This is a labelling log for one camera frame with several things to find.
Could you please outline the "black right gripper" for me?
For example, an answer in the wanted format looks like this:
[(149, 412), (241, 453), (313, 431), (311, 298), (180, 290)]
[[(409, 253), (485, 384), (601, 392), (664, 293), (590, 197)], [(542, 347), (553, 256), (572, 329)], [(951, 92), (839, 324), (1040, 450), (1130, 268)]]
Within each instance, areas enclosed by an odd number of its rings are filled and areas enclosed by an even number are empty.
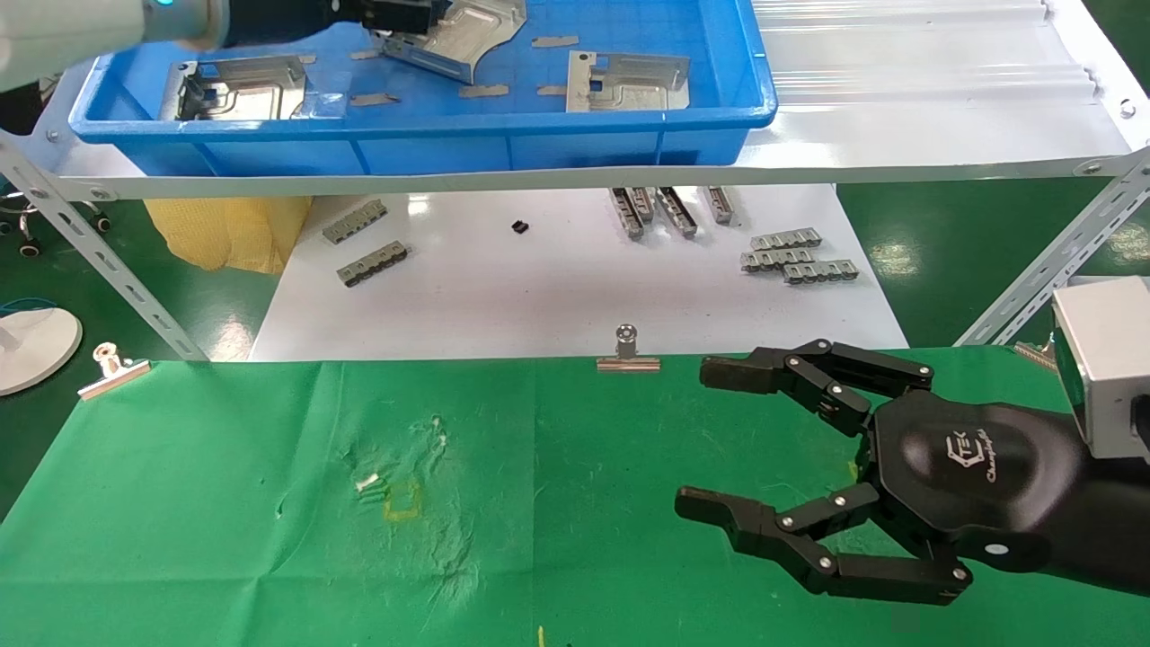
[[(1051, 569), (1060, 545), (1051, 523), (1088, 459), (1075, 422), (944, 400), (928, 392), (933, 376), (929, 365), (825, 339), (703, 359), (706, 388), (784, 394), (848, 438), (871, 429), (867, 483), (785, 511), (685, 486), (675, 511), (722, 529), (734, 552), (776, 563), (816, 595), (951, 604), (973, 581), (957, 559), (1007, 572)], [(865, 393), (896, 400), (873, 414)], [(835, 554), (821, 544), (868, 519), (917, 557)]]

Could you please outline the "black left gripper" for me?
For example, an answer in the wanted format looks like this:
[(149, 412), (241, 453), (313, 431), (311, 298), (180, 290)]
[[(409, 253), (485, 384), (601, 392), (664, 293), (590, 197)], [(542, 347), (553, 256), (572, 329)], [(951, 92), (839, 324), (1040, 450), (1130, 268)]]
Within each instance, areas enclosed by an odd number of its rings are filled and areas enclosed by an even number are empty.
[(447, 16), (448, 1), (230, 1), (223, 48), (293, 43), (337, 23), (425, 34)]

